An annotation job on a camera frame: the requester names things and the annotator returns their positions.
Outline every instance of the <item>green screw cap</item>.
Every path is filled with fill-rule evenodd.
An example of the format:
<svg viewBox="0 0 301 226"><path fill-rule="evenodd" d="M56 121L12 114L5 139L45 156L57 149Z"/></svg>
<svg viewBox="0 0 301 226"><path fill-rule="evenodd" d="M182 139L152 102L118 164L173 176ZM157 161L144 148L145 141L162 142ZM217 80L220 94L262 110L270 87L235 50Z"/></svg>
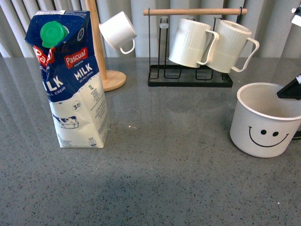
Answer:
<svg viewBox="0 0 301 226"><path fill-rule="evenodd" d="M52 48L67 36L67 31L63 25L57 21L51 21L41 28L40 36L43 40L42 46Z"/></svg>

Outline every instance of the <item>ribbed white mug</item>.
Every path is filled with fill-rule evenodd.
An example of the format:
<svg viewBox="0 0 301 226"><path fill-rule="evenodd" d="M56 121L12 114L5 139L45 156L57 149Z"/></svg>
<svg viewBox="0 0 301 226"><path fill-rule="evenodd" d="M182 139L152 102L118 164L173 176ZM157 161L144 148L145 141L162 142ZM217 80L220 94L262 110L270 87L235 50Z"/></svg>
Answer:
<svg viewBox="0 0 301 226"><path fill-rule="evenodd" d="M218 72L229 73L232 70L242 72L248 66L248 63L254 53L259 48L259 42L250 38L252 32L246 27L228 20L221 20L217 25L216 32L220 38L213 52L213 59L206 65ZM250 41L255 45L255 49L247 58L242 69L235 67L240 54L244 50L247 42ZM208 55L207 48L203 58Z"/></svg>
<svg viewBox="0 0 301 226"><path fill-rule="evenodd" d="M173 47L169 60L183 66L198 68L205 65L212 59L212 53L219 39L216 32L210 30L211 26L193 20L181 19L176 32ZM206 42L209 33L214 35L214 39L209 46L209 54L202 62L203 53L206 49Z"/></svg>
<svg viewBox="0 0 301 226"><path fill-rule="evenodd" d="M103 38L115 51L120 49L123 54L128 54L134 50L134 38L137 36L137 33L125 12L121 11L103 24L99 24L99 30ZM125 52L122 46L130 41L133 42L133 47Z"/></svg>

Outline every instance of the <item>speckled surface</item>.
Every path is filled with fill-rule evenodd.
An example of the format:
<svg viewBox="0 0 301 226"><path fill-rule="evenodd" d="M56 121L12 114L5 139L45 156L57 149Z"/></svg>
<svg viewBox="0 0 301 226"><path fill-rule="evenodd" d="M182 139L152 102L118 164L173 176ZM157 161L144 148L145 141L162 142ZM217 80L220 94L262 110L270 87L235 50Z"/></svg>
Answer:
<svg viewBox="0 0 301 226"><path fill-rule="evenodd" d="M107 59L103 149L61 149L36 59L0 59L0 225L301 225L301 141L280 156L237 149L237 90L285 85L299 59L251 60L232 88L148 87L148 59Z"/></svg>

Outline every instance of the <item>smiley face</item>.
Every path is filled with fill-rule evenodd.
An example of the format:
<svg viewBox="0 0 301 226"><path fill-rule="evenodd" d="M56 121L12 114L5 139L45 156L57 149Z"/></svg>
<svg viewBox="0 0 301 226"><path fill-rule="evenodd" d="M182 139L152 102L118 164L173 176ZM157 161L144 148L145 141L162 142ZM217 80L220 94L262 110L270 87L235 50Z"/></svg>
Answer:
<svg viewBox="0 0 301 226"><path fill-rule="evenodd" d="M255 143L256 145L258 145L258 146L260 146L260 147L274 147L274 146L277 146L278 144L280 144L281 142L283 142L286 138L287 138L287 136L289 135L289 133L288 134L286 134L286 136L280 141L280 142L277 142L277 143L275 143L275 144L273 144L273 145L262 145L262 144L259 144L259 143L257 143L253 138L252 138L252 135L251 135L251 126L249 126L249 135L250 135L250 139L253 141L253 143ZM260 134L261 134L261 136L271 136L271 134L270 133L268 133L265 129L262 129L261 131L260 131ZM272 133L272 136L273 137L278 137L279 136L279 132L277 132L277 131L274 131L273 133Z"/></svg>

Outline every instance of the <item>cow illustration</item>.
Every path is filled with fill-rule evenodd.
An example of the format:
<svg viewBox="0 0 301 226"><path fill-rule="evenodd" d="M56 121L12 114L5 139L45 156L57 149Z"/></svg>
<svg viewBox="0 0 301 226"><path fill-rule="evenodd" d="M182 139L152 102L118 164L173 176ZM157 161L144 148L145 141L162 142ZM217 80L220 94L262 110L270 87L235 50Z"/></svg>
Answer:
<svg viewBox="0 0 301 226"><path fill-rule="evenodd" d="M61 125L61 128L64 129L76 129L79 127L79 121L77 121L76 116L71 116L69 118L59 118L56 117L54 114L52 114L54 118L58 121L58 123Z"/></svg>

